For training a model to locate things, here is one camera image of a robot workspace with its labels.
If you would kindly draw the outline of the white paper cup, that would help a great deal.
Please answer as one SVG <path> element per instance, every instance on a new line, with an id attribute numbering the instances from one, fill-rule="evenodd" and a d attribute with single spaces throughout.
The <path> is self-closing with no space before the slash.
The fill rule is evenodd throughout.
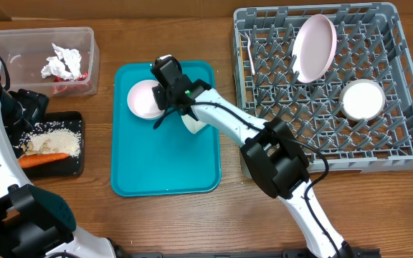
<path id="1" fill-rule="evenodd" d="M 186 126 L 187 130 L 192 134 L 197 134 L 201 129 L 203 129 L 207 124 L 202 121 L 195 120 L 190 115 L 182 115 L 181 119 Z"/>

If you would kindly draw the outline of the white bowl with scraps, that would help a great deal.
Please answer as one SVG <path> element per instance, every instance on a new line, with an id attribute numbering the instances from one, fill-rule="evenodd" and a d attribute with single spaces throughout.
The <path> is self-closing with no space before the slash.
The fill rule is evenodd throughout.
<path id="1" fill-rule="evenodd" d="M 156 80 L 142 80 L 128 92 L 127 103 L 130 111 L 139 118 L 155 120 L 163 115 L 156 104 L 152 89 L 158 86 Z"/>

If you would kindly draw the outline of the orange carrot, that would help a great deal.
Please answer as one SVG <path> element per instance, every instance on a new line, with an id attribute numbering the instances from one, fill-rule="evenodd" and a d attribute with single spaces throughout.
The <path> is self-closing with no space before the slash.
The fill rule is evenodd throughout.
<path id="1" fill-rule="evenodd" d="M 60 161 L 68 158 L 70 155 L 68 153 L 48 153 L 39 154 L 31 156 L 23 156 L 18 159 L 21 168 L 31 168 L 35 166 L 40 166 L 46 163 L 51 163 L 54 161 Z"/>

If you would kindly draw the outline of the white napkin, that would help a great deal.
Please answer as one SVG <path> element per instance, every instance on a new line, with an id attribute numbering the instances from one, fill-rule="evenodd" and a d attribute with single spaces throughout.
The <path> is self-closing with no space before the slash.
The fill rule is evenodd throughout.
<path id="1" fill-rule="evenodd" d="M 63 80 L 77 80 L 82 76 L 80 71 L 82 56 L 77 49 L 65 49 L 52 43 L 55 56 L 46 58 L 47 64 L 41 69 L 43 79 L 49 76 Z"/>

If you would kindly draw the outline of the red snack wrapper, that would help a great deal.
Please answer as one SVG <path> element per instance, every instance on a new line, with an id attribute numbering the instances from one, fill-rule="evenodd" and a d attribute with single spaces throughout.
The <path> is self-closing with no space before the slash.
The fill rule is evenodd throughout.
<path id="1" fill-rule="evenodd" d="M 85 81 L 88 78 L 88 73 L 85 72 L 81 74 L 77 79 L 71 80 L 64 80 L 61 77 L 55 77 L 53 82 L 59 83 L 59 85 L 55 85 L 52 87 L 52 94 L 73 94 L 73 93 L 83 93 L 87 92 L 90 87 L 87 83 L 81 83 L 81 81 Z"/>

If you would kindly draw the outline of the white round plate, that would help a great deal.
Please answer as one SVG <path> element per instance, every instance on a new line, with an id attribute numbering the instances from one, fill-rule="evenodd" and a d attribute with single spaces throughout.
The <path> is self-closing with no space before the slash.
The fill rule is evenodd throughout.
<path id="1" fill-rule="evenodd" d="M 336 53 L 337 36 L 333 22 L 316 14 L 300 28 L 293 45 L 293 72 L 301 83 L 320 79 L 331 66 Z"/>

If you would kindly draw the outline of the white bowl with peanuts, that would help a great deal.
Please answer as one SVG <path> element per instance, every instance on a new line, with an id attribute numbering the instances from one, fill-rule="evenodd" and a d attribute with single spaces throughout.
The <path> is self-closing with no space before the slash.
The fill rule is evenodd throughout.
<path id="1" fill-rule="evenodd" d="M 385 93 L 373 80 L 360 79 L 348 83 L 341 91 L 339 102 L 342 113 L 350 120 L 371 120 L 385 106 Z"/>

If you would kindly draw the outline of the grey dishwasher rack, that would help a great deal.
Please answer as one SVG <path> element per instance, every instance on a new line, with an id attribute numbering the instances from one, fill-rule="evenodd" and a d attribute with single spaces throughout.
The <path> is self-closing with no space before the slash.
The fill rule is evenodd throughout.
<path id="1" fill-rule="evenodd" d="M 316 14 L 334 24 L 336 56 L 322 78 L 304 84 L 293 72 L 292 50 L 303 23 Z M 245 32 L 252 43 L 255 76 Z M 393 4 L 239 8 L 233 15 L 232 35 L 240 109 L 259 118 L 286 121 L 299 141 L 323 152 L 332 171 L 413 169 L 413 63 Z M 385 93 L 383 111 L 368 121 L 349 120 L 341 111 L 341 91 L 357 79 L 373 80 Z"/>

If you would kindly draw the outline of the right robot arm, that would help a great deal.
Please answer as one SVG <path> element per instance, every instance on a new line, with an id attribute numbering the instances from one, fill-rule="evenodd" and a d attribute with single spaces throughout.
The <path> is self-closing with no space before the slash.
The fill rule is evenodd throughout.
<path id="1" fill-rule="evenodd" d="M 333 228 L 321 208 L 310 179 L 308 157 L 317 149 L 296 140 L 279 118 L 267 121 L 240 110 L 203 80 L 191 81 L 171 55 L 156 59 L 151 73 L 158 81 L 153 95 L 163 116 L 186 116 L 223 132 L 240 148 L 242 161 L 256 185 L 270 198 L 280 199 L 302 231 L 315 257 L 352 257 L 353 251 Z"/>

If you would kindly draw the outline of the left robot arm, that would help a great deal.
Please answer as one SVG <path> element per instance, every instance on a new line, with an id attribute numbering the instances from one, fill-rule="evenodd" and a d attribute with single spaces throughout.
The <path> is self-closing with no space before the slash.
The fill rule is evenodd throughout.
<path id="1" fill-rule="evenodd" d="M 77 225 L 65 200 L 32 184 L 14 153 L 24 132 L 44 119 L 49 99 L 10 89 L 0 75 L 0 257 L 126 257 L 109 238 Z"/>

